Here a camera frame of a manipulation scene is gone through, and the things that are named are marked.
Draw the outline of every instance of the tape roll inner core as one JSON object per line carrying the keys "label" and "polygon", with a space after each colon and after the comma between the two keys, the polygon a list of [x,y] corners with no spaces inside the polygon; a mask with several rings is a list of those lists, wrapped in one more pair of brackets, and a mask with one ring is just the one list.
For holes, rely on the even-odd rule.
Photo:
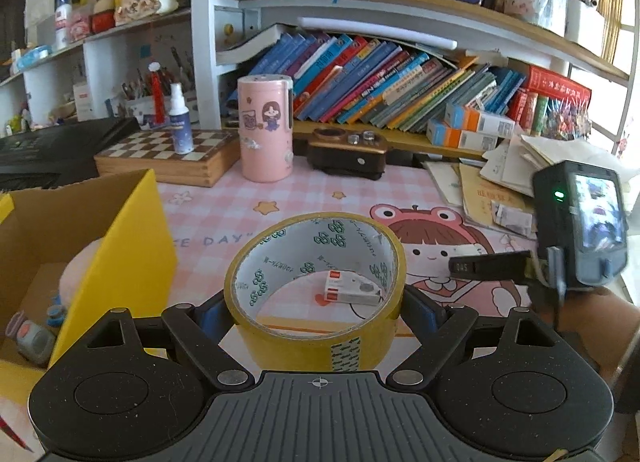
{"label": "tape roll inner core", "polygon": [[310,216],[308,220],[284,225],[248,251],[233,274],[232,297],[239,311],[263,328],[256,321],[258,312],[278,289],[312,272],[350,270],[375,282],[383,292],[376,311],[354,325],[360,327],[385,307],[398,278],[398,264],[393,242],[368,222]]}

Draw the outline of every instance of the camera screen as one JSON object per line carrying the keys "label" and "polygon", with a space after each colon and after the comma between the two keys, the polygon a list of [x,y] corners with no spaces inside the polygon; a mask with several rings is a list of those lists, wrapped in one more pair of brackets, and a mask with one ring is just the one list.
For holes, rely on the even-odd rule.
{"label": "camera screen", "polygon": [[582,244],[603,251],[623,243],[623,214],[616,185],[604,178],[575,176],[582,221]]}

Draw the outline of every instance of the roll of tape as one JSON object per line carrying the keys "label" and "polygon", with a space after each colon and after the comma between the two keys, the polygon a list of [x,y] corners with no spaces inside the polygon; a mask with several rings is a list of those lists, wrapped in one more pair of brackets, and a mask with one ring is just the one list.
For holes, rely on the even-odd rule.
{"label": "roll of tape", "polygon": [[[256,321],[279,288],[330,268],[352,270],[382,289],[383,301],[368,319],[313,337],[287,336]],[[242,248],[226,274],[225,301],[260,368],[372,370],[394,339],[405,276],[404,251],[390,229],[359,215],[312,213],[284,220]]]}

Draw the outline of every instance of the yellow cardboard box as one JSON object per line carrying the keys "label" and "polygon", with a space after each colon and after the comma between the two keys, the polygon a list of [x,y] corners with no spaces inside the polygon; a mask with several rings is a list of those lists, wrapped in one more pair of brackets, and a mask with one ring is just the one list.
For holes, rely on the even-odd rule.
{"label": "yellow cardboard box", "polygon": [[166,307],[177,257],[152,170],[0,198],[0,396],[20,405],[43,374],[4,337],[24,310],[44,324],[66,264],[103,238],[60,329],[53,364],[108,309],[135,317]]}

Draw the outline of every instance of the pink tumbler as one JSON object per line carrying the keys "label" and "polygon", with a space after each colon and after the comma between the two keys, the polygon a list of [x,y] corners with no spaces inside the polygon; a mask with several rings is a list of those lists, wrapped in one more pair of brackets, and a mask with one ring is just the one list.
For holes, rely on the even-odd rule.
{"label": "pink tumbler", "polygon": [[238,80],[242,174],[253,182],[277,182],[293,164],[293,80],[260,74]]}

